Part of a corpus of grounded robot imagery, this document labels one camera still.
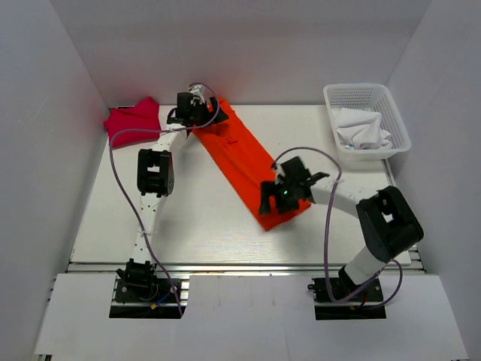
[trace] orange towel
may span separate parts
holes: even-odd
[[[192,132],[200,139],[262,228],[268,231],[305,211],[310,203],[300,201],[297,211],[279,214],[271,197],[272,212],[259,215],[261,182],[275,179],[276,172],[271,168],[274,159],[245,127],[229,103],[225,99],[219,101],[220,108],[228,119]]]

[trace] white tabletop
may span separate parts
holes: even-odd
[[[35,353],[53,360],[464,359],[443,285],[406,275],[385,320],[316,321],[310,277],[193,276],[182,320],[108,318],[115,274],[58,275]],[[381,275],[385,295],[397,275]]]
[[[311,146],[335,154],[327,111],[322,105],[241,105],[233,107],[264,148],[276,156],[294,146]],[[161,106],[164,120],[171,107]],[[114,151],[128,193],[137,206],[137,156],[152,143]],[[300,151],[312,173],[335,173],[318,153]],[[382,189],[388,185],[381,162],[370,171],[346,171],[354,185]],[[194,135],[174,154],[175,186],[158,217],[153,249],[162,262],[184,264],[322,264],[326,207],[314,205],[294,220],[264,232],[216,163]],[[137,222],[110,168],[108,147],[101,160],[75,241],[72,262],[126,262],[132,255]],[[364,246],[359,221],[334,210],[329,263],[345,264]],[[398,257],[409,264],[407,252]]]

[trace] white plastic basket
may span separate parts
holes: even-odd
[[[341,162],[359,162],[387,159],[396,153],[405,152],[411,148],[398,107],[389,89],[382,84],[357,83],[333,84],[324,88],[325,103],[328,108],[332,133],[336,141],[337,154]],[[392,149],[388,150],[357,150],[347,149],[339,141],[336,132],[335,113],[341,108],[377,111],[383,115],[381,128],[391,133]]]

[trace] white cloth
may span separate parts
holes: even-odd
[[[382,118],[376,111],[341,108],[335,119],[341,144],[351,149],[391,149],[391,133],[381,129]]]

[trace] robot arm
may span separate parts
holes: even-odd
[[[297,209],[301,199],[327,205],[334,183],[328,174],[311,175],[299,157],[295,157],[280,165],[274,182],[262,183],[259,213],[271,211],[272,196],[280,213]],[[359,219],[366,243],[339,271],[341,282],[351,291],[424,236],[422,227],[396,187],[375,191],[338,184],[334,206]]]
[[[178,93],[177,107],[168,115],[164,134],[150,149],[139,151],[137,188],[141,192],[140,213],[148,235],[153,233],[156,215],[162,212],[167,197],[174,189],[173,158],[185,143],[189,131],[210,121],[217,124],[228,119],[220,108],[217,113],[209,110],[204,91],[204,85],[195,84],[188,92]],[[209,100],[212,109],[217,109],[215,97]],[[144,235],[139,227],[132,254],[135,262],[152,261],[144,244]]]

